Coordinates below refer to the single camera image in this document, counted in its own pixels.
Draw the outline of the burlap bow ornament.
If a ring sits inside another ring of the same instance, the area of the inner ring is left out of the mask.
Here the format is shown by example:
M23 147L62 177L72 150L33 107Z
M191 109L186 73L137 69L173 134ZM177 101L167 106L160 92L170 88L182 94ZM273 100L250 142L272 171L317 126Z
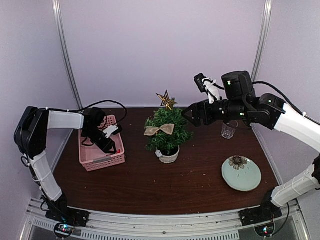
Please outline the burlap bow ornament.
M163 124L160 127L155 126L147 126L144 131L144 136L152 137L156 135L158 132L163 132L166 135L172 135L175 129L175 124L169 123L169 124Z

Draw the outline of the gold star ornament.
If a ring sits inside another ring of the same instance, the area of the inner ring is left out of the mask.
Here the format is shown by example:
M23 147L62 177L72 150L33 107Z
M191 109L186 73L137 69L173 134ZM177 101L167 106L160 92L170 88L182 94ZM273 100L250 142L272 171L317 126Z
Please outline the gold star ornament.
M172 111L174 106L177 104L175 98L170 98L168 91L166 90L164 95L156 93L161 100L161 107L165 107L166 110Z

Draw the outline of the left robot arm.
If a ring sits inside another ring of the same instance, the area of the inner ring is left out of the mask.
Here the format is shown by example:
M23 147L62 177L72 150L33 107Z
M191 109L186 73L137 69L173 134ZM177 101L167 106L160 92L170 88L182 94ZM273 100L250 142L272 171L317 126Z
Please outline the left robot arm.
M47 200L57 203L63 198L63 191L54 178L46 156L48 130L81 130L83 138L90 139L112 159L122 156L125 149L120 136L122 127L118 122L105 129L100 128L100 125L107 121L108 118L104 111L97 107L97 103L79 110L33 106L25 109L14 133L14 142L23 155L22 159L26 159L24 165L36 176L35 182Z

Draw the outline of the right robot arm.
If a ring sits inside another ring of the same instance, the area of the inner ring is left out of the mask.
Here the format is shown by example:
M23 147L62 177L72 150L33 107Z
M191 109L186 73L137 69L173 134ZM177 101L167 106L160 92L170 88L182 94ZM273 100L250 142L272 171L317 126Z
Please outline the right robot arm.
M205 77L194 77L207 100L193 103L182 116L195 127L208 126L218 120L242 120L246 125L260 124L296 138L316 151L320 150L320 125L302 113L285 97L271 93L256 96L255 82L247 71L233 71L221 77L223 86Z

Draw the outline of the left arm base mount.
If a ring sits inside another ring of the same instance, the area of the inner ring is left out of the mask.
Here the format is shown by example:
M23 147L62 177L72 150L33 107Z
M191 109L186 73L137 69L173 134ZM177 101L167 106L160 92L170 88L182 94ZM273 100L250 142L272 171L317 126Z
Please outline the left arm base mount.
M45 217L57 223L53 227L53 233L60 239L70 237L77 227L86 227L90 213L85 210L67 208L66 213L54 207L49 207Z

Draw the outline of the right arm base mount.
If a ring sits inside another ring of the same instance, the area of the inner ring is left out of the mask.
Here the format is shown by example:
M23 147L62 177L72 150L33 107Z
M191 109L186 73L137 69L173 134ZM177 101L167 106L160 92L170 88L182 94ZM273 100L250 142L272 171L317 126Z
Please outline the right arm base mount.
M243 227L253 225L255 233L262 238L271 237L276 233L275 219L282 216L279 208L263 208L261 206L246 208L239 212Z

